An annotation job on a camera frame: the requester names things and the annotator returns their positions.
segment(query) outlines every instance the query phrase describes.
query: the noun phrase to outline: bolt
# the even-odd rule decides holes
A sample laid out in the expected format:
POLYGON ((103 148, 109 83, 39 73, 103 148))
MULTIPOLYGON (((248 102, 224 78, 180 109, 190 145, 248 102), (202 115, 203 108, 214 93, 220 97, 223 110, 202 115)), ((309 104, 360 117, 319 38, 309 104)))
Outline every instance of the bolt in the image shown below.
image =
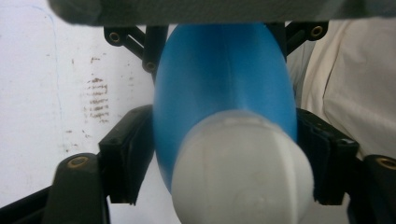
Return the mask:
POLYGON ((88 160, 89 160, 88 157, 75 157, 74 159, 70 160, 67 163, 67 166, 72 169, 78 168, 84 165, 88 160))
POLYGON ((311 31, 311 36, 312 37, 318 37, 323 33, 323 27, 317 26, 311 31))
POLYGON ((111 41, 113 41, 114 43, 120 42, 120 35, 117 33, 111 33, 108 37, 110 37, 111 41))
POLYGON ((390 170, 396 170, 396 161, 387 158, 377 158, 376 162, 390 170))

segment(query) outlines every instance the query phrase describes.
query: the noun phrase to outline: gray surface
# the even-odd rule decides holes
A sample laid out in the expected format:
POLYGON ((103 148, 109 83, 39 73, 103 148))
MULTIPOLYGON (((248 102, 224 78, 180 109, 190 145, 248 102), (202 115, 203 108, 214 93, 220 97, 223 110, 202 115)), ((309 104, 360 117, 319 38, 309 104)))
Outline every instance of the gray surface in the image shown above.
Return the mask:
POLYGON ((393 0, 49 0, 49 5, 65 21, 92 26, 396 16, 393 0))
POLYGON ((297 107, 301 106, 305 73, 315 43, 316 41, 306 41, 288 56, 287 66, 297 107))

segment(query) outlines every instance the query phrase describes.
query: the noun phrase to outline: white wall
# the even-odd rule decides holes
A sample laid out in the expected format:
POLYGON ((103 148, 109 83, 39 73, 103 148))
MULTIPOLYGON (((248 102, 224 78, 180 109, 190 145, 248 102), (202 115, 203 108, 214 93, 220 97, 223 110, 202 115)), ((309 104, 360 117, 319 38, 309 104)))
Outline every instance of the white wall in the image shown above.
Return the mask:
MULTIPOLYGON (((97 153, 120 118, 152 98, 140 60, 108 45, 102 28, 66 24, 45 0, 2 0, 0 207, 49 186, 63 159, 97 153)), ((346 223, 340 208, 312 211, 305 223, 346 223)), ((179 223, 155 160, 137 206, 111 204, 110 213, 115 224, 179 223)))

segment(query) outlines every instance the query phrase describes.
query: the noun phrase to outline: dark stain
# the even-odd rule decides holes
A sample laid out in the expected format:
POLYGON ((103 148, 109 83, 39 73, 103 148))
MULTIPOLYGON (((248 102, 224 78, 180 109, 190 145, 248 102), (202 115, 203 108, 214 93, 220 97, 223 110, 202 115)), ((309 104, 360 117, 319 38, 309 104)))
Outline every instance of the dark stain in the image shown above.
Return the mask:
POLYGON ((103 81, 103 80, 100 79, 100 78, 95 78, 95 79, 92 80, 93 83, 94 83, 94 82, 101 82, 101 81, 103 81))
POLYGON ((92 57, 92 58, 91 58, 91 63, 93 63, 93 61, 99 61, 99 60, 100 60, 100 58, 92 57))
POLYGON ((106 94, 106 93, 105 92, 96 91, 92 95, 103 95, 103 94, 106 94))
POLYGON ((109 115, 108 112, 106 112, 106 113, 97 113, 97 114, 91 113, 90 117, 94 118, 94 119, 102 119, 102 117, 106 117, 108 115, 109 115))
POLYGON ((103 110, 103 109, 108 109, 108 105, 97 106, 93 110, 98 111, 98 110, 103 110))
POLYGON ((90 101, 90 104, 91 104, 91 105, 99 105, 99 104, 104 103, 104 102, 107 102, 107 101, 108 101, 108 99, 91 100, 91 101, 90 101))

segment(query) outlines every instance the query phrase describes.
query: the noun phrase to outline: black bracket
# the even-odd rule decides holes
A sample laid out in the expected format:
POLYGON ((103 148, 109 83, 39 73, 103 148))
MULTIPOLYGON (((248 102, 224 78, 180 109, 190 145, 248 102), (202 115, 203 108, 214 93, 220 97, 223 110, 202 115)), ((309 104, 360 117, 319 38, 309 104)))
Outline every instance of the black bracket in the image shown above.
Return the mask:
POLYGON ((116 47, 124 46, 142 60, 143 68, 153 74, 168 36, 168 26, 147 26, 143 33, 137 26, 132 28, 105 27, 106 41, 116 47))
POLYGON ((300 47, 305 41, 317 41, 327 34, 329 23, 324 22, 291 22, 286 27, 288 55, 300 47))

